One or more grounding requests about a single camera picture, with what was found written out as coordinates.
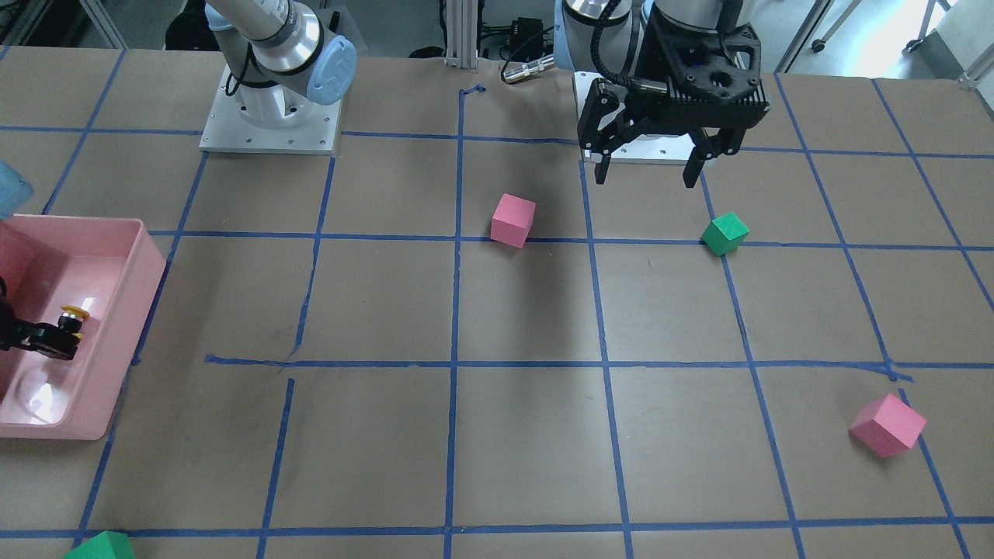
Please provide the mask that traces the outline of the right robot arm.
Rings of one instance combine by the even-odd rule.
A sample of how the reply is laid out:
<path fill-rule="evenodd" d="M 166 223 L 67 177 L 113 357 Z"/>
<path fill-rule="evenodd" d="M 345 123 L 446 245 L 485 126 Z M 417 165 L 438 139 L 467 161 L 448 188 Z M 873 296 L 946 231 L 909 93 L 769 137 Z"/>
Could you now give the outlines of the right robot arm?
<path fill-rule="evenodd" d="M 2 57 L 2 213 L 141 218 L 197 248 L 318 250 L 353 45 L 308 5 L 199 4 L 220 52 L 16 47 Z"/>

